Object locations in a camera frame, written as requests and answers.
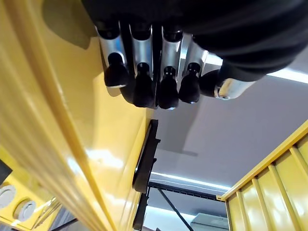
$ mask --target ceiling light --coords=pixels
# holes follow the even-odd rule
[[[147,212],[153,211],[153,212],[158,212],[159,214],[165,214],[165,215],[174,215],[177,216],[176,212],[163,209],[163,208],[157,208],[157,207],[152,207],[152,206],[147,206],[146,207]],[[185,214],[185,213],[180,213],[185,219],[191,219],[193,220],[196,216],[190,215],[190,214]]]
[[[167,178],[171,178],[171,179],[175,179],[175,180],[186,181],[186,182],[190,182],[190,183],[194,183],[194,184],[200,184],[200,185],[205,185],[205,186],[209,186],[209,187],[213,187],[213,188],[218,188],[218,189],[224,189],[224,190],[230,190],[231,189],[231,187],[227,187],[227,186],[223,186],[223,185],[219,185],[219,184],[212,184],[212,183],[208,183],[208,182],[204,182],[204,181],[193,180],[193,179],[184,178],[184,177],[177,177],[177,176],[172,176],[172,175],[158,173],[158,172],[152,172],[151,175],[167,177]]]
[[[185,59],[186,58],[186,54],[185,53],[181,53],[180,57],[182,59]],[[219,58],[218,56],[214,55],[214,54],[208,54],[205,63],[206,64],[212,64],[212,65],[221,66],[222,65],[222,59]],[[268,75],[269,76],[274,76],[274,77],[279,77],[279,78],[285,78],[285,79],[289,79],[289,80],[293,80],[293,81],[297,81],[297,82],[302,82],[302,83],[307,83],[308,84],[308,75],[307,74],[294,71],[294,70],[292,70],[290,68],[285,68],[285,69],[282,69],[280,71],[276,71],[274,73],[270,73]]]

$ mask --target diagonal black rod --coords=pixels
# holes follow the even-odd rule
[[[69,222],[67,222],[67,223],[65,223],[65,224],[63,224],[63,225],[53,229],[52,231],[60,231],[60,230],[62,230],[64,228],[66,228],[67,226],[70,226],[71,224],[74,224],[77,221],[78,221],[78,219],[74,218],[74,219],[70,220]]]
[[[172,204],[172,202],[169,200],[169,198],[164,194],[164,192],[161,189],[158,189],[158,191],[160,192],[160,194],[164,197],[164,199],[168,202],[168,204],[171,206],[171,208],[177,213],[177,215],[179,216],[179,218],[183,221],[183,223],[186,225],[186,227],[190,230],[193,231],[192,227],[187,223],[187,221],[184,219],[184,217],[182,217],[182,215],[180,214],[180,212],[177,210],[177,208],[175,208],[175,206]]]

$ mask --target gray ceiling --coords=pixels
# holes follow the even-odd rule
[[[308,73],[307,59],[308,49],[291,67]],[[153,171],[232,186],[308,119],[307,99],[308,84],[266,76],[235,100],[202,97],[196,104],[180,103],[174,111],[158,109],[154,118],[161,142]],[[159,183],[179,183],[168,181]],[[223,203],[167,194],[183,213],[226,216]],[[170,209],[155,189],[149,205]]]

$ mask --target yellow metal frame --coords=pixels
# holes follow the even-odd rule
[[[104,85],[79,0],[0,1],[0,23],[1,145],[90,230],[131,230],[151,111]]]
[[[308,231],[308,120],[217,198],[231,231]]]
[[[265,157],[257,166],[255,166],[250,172],[248,172],[241,180],[239,180],[229,191],[227,191],[222,196],[217,195],[217,199],[221,201],[226,201],[232,194],[237,190],[241,189],[249,181],[251,181],[256,175],[266,169],[272,162],[277,160],[289,149],[294,152],[295,149],[293,145],[303,138],[308,133],[308,120],[300,126],[291,136],[289,136],[284,142],[282,142],[274,151],[272,151],[267,157]],[[304,161],[301,157],[301,160],[298,160],[300,163],[300,168],[308,173],[308,168],[303,164]]]

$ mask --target air conditioner unit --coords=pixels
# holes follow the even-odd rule
[[[227,231],[229,230],[228,219],[204,213],[192,220],[191,227],[194,231]]]

